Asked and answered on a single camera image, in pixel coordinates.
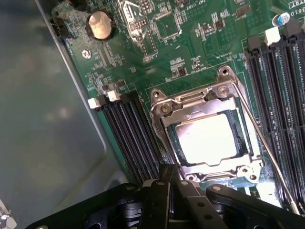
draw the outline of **capacitor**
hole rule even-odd
[[[106,12],[94,12],[87,19],[86,31],[94,39],[100,41],[107,40],[113,35],[114,20]]]
[[[272,24],[274,26],[281,26],[281,25],[285,25],[287,22],[289,22],[289,20],[290,20],[290,14],[285,12],[285,13],[276,15],[272,19]]]

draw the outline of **integrated circuit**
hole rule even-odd
[[[156,19],[156,25],[160,34],[160,39],[166,40],[178,34],[178,27],[175,17],[168,12]]]
[[[209,23],[203,24],[203,31],[204,32],[211,32],[214,30],[214,27],[212,27]]]
[[[241,17],[243,15],[246,15],[247,13],[249,13],[251,11],[251,7],[250,5],[245,5],[245,6],[242,6],[241,8],[238,8],[236,10],[236,15],[238,17]]]
[[[186,75],[186,70],[185,70],[185,68],[180,68],[178,71],[179,71],[179,75],[180,75],[180,76],[185,76],[185,75]]]
[[[215,25],[217,30],[221,30],[224,27],[224,21],[223,20],[217,21],[215,22]]]

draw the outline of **white slot latch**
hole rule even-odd
[[[265,31],[265,44],[267,46],[279,42],[281,39],[278,27],[273,27]]]
[[[107,92],[108,98],[111,102],[120,100],[120,94],[116,93],[115,90]]]
[[[95,109],[101,106],[100,102],[96,98],[88,99],[88,104],[91,109]]]

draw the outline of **screw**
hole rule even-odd
[[[221,190],[221,188],[218,187],[218,186],[214,186],[212,189],[214,189],[214,190],[216,190],[216,191],[220,191],[220,190]]]
[[[256,179],[256,175],[251,175],[251,176],[250,176],[250,179],[251,179],[251,180],[255,180],[255,179]]]
[[[85,59],[90,59],[91,58],[91,52],[89,49],[84,49],[82,52],[81,52],[81,55],[83,56],[83,58]]]
[[[170,111],[170,106],[168,105],[168,104],[164,104],[164,105],[162,105],[161,106],[161,111],[163,112],[163,113],[169,113],[169,111]]]
[[[153,96],[154,96],[155,98],[159,98],[160,94],[159,94],[159,92],[154,92],[154,93],[153,93]]]
[[[217,94],[221,98],[226,98],[229,94],[229,88],[226,85],[217,88]]]
[[[128,186],[127,190],[134,190],[134,186]]]
[[[189,185],[189,182],[187,182],[187,181],[181,181],[181,184],[183,185],[183,186],[186,186],[186,185]]]

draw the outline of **mounting screw hole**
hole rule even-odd
[[[200,207],[204,207],[205,206],[205,204],[202,203],[202,202],[198,202],[197,205],[200,206]]]
[[[230,73],[229,70],[227,70],[227,69],[224,69],[224,70],[223,70],[223,75],[228,75],[229,73]]]
[[[213,219],[213,217],[211,215],[208,215],[208,214],[204,215],[204,218],[205,219]]]
[[[160,94],[159,94],[159,92],[154,92],[154,93],[153,93],[153,96],[154,96],[155,98],[159,98]]]
[[[91,227],[89,227],[88,229],[101,229],[101,225],[99,223],[95,223],[93,224]]]
[[[255,179],[256,179],[256,175],[251,175],[251,176],[250,176],[250,179],[251,179],[251,180],[255,180]]]

